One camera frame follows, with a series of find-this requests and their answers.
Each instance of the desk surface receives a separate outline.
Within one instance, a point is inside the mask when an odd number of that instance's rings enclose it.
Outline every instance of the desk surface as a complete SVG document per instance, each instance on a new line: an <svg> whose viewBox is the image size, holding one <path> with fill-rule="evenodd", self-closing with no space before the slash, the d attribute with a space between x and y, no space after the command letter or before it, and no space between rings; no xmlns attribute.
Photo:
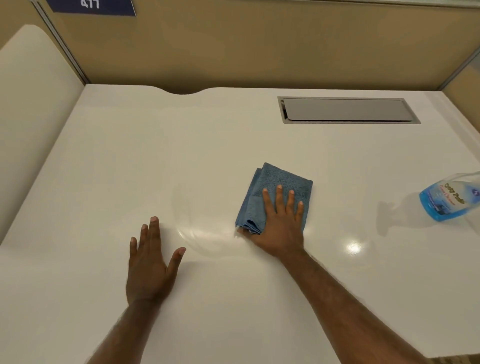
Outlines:
<svg viewBox="0 0 480 364"><path fill-rule="evenodd" d="M404 97L421 124L283 124L277 96ZM0 246L2 357L84 363L155 214L165 256L187 253L144 363L338 363L284 269L234 234L264 162L313 180L306 248L386 324L430 357L480 352L480 237L416 198L479 170L480 144L435 103L451 107L434 92L88 85Z"/></svg>

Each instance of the plastic bottle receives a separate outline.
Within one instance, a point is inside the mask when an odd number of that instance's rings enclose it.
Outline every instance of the plastic bottle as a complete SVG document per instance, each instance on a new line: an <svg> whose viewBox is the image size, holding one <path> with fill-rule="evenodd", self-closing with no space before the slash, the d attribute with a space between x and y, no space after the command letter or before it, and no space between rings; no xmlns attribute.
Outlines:
<svg viewBox="0 0 480 364"><path fill-rule="evenodd" d="M420 202L436 221L462 216L480 206L480 171L454 174L420 192Z"/></svg>

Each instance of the white number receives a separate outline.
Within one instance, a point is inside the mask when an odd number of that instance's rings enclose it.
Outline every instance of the white number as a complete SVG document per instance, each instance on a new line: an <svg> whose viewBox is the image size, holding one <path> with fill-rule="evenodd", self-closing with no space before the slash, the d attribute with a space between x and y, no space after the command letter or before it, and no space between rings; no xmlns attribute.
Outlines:
<svg viewBox="0 0 480 364"><path fill-rule="evenodd" d="M80 0L80 5L93 9L93 2L96 2L96 8L100 9L100 0Z"/></svg>

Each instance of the cloth fold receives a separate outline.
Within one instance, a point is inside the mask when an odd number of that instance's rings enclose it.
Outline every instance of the cloth fold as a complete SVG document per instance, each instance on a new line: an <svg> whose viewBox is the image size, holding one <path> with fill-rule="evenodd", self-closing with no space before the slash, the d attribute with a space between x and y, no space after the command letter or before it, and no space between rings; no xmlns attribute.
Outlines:
<svg viewBox="0 0 480 364"><path fill-rule="evenodd" d="M307 221L310 195L312 194L313 181L297 176L293 173L281 170L269 163L264 163L262 168L257 168L252 182L248 187L247 195L243 200L237 216L236 226L243 227L252 234L261 234L265 229L266 214L262 191L268 190L270 199L275 205L276 187L283 187L283 200L287 203L288 192L295 191L295 212L297 204L303 201L304 211L301 230L305 228Z"/></svg>

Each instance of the blue sign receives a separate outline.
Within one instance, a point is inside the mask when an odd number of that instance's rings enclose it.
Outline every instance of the blue sign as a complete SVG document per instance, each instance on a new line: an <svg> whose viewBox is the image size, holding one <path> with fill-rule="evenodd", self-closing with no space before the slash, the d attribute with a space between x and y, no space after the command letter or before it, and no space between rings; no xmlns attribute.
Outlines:
<svg viewBox="0 0 480 364"><path fill-rule="evenodd" d="M53 12L135 16L132 0L47 0Z"/></svg>

